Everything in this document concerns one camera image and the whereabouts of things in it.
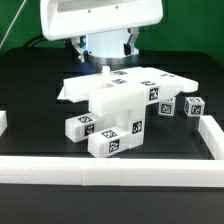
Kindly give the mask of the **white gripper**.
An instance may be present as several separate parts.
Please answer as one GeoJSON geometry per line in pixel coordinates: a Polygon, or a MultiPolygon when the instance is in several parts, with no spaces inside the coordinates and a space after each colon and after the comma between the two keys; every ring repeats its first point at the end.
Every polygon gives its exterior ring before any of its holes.
{"type": "Polygon", "coordinates": [[[87,50],[80,36],[127,29],[126,56],[134,53],[139,28],[157,24],[163,17],[162,0],[40,0],[42,32],[48,40],[71,39],[78,59],[87,50]]]}

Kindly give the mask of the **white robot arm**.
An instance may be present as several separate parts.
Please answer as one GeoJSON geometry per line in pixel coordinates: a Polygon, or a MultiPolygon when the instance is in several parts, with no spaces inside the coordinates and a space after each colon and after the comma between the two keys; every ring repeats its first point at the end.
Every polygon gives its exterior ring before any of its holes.
{"type": "Polygon", "coordinates": [[[139,53],[139,28],[158,24],[162,0],[40,0],[42,32],[46,39],[70,39],[84,59],[80,38],[86,37],[90,58],[105,63],[139,53]]]}

